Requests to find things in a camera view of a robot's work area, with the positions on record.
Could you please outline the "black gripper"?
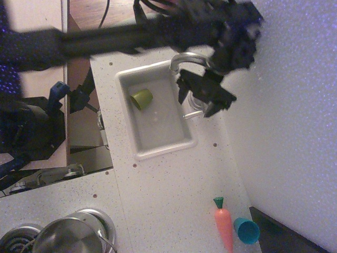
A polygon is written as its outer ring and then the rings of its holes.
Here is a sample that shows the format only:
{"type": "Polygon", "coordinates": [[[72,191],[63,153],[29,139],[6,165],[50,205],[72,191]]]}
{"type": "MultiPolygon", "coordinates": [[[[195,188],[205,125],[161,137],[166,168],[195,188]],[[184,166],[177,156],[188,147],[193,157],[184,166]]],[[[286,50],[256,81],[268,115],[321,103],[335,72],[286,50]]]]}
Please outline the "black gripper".
{"type": "Polygon", "coordinates": [[[171,71],[178,73],[182,63],[205,67],[202,89],[211,102],[206,118],[228,110],[236,96],[221,87],[221,75],[250,68],[263,16],[251,1],[174,1],[168,15],[181,19],[183,26],[171,71]]]}

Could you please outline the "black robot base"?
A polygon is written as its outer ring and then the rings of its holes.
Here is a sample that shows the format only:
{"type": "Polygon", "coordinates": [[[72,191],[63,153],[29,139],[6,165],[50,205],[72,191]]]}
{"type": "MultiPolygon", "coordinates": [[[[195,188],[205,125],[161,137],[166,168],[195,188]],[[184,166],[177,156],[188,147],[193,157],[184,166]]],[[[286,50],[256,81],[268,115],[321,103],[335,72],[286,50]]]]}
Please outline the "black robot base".
{"type": "Polygon", "coordinates": [[[1,191],[15,184],[14,177],[26,165],[48,160],[65,141],[62,106],[40,96],[1,109],[1,154],[12,157],[1,165],[1,191]]]}

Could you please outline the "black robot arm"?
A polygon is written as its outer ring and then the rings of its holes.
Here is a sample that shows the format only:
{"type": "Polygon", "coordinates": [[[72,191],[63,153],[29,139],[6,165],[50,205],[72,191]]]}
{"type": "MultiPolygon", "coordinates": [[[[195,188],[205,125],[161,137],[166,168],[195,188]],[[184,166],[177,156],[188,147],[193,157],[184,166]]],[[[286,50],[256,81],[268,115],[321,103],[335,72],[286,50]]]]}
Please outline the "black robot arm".
{"type": "Polygon", "coordinates": [[[247,69],[254,62],[256,40],[263,16],[252,2],[236,1],[135,1],[136,22],[131,25],[63,33],[50,28],[14,32],[1,6],[1,115],[27,109],[19,73],[62,66],[80,57],[170,47],[184,53],[207,45],[214,49],[203,77],[182,74],[178,101],[187,94],[209,104],[210,117],[227,110],[236,97],[220,87],[224,75],[247,69]]]}

